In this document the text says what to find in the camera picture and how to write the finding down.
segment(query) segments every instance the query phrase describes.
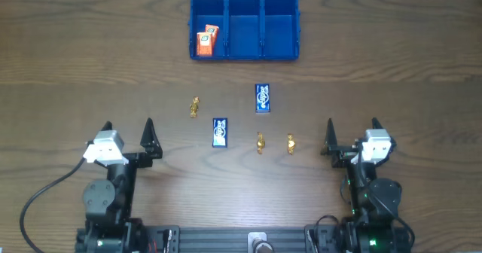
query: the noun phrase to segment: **wooden table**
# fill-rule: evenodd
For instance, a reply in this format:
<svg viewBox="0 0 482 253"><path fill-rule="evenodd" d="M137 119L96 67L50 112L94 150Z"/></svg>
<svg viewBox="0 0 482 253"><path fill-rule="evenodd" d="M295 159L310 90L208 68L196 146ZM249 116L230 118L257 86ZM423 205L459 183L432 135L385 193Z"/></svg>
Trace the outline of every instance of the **wooden table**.
<svg viewBox="0 0 482 253"><path fill-rule="evenodd" d="M380 177L404 188L414 252L482 249L480 0L300 0L297 62L194 62L189 0L0 0L0 247L30 251L20 210L67 173L106 120L139 149L152 117L164 158L140 170L146 224L304 226L350 216L319 155L326 122L351 144L376 116L398 141ZM254 85L271 84L256 115ZM189 118L193 96L199 117ZM229 148L211 147L213 117ZM257 131L266 148L256 153ZM287 134L297 141L286 151ZM26 227L70 252L92 164L34 202Z"/></svg>

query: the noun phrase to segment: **orange tic tac box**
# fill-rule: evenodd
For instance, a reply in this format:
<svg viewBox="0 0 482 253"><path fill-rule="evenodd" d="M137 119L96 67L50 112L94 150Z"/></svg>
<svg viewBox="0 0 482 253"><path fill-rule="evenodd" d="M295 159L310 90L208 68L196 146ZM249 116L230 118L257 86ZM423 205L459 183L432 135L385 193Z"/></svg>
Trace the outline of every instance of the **orange tic tac box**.
<svg viewBox="0 0 482 253"><path fill-rule="evenodd" d="M197 55L212 56L212 35L209 32L197 33Z"/></svg>
<svg viewBox="0 0 482 253"><path fill-rule="evenodd" d="M218 38L219 27L206 24L205 32L212 34L212 46L216 45L216 38Z"/></svg>

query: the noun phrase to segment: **wood grain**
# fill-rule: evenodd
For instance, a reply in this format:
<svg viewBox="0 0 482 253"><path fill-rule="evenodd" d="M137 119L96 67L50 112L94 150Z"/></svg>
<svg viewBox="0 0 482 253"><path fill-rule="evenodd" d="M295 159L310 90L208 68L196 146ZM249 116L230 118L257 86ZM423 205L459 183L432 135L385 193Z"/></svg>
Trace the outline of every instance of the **wood grain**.
<svg viewBox="0 0 482 253"><path fill-rule="evenodd" d="M303 226L350 210L319 155L326 120L351 143L376 116L398 141L379 176L404 187L414 252L482 248L480 0L300 0L297 62L194 62L189 0L0 0L0 247L29 252L27 199L68 172L106 120L139 148L152 117L165 151L139 171L133 216L184 227ZM272 112L254 113L269 82ZM193 96L201 99L189 118ZM229 148L211 148L228 117ZM256 153L256 132L267 147ZM294 156L286 135L297 140ZM70 252L84 165L34 202L29 234Z"/></svg>

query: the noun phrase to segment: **wooden surface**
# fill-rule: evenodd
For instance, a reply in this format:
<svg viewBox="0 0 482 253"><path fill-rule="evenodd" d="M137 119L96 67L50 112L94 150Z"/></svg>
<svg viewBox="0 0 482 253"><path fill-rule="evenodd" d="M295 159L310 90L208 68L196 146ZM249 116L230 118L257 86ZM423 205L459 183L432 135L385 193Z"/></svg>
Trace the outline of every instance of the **wooden surface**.
<svg viewBox="0 0 482 253"><path fill-rule="evenodd" d="M297 62L194 62L189 0L0 0L0 247L30 251L23 204L78 162L106 120L126 151L154 120L164 158L139 171L133 204L146 224L350 216L338 193L343 170L319 155L326 121L351 144L376 116L398 141L378 173L404 187L399 212L416 233L413 251L481 250L481 5L300 0ZM254 113L258 82L271 83L270 114ZM213 117L229 119L227 149L211 147ZM26 228L40 248L72 251L83 189L104 177L84 165L34 202Z"/></svg>

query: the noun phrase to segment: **blue plastic bin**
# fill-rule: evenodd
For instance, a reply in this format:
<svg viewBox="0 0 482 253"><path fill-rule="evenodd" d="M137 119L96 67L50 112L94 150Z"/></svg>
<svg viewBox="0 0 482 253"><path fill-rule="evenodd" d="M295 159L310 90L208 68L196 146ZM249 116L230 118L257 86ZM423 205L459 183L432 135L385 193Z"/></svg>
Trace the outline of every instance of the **blue plastic bin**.
<svg viewBox="0 0 482 253"><path fill-rule="evenodd" d="M197 55L197 33L219 26L213 55ZM196 60L294 60L300 54L298 0L191 0L189 54Z"/></svg>

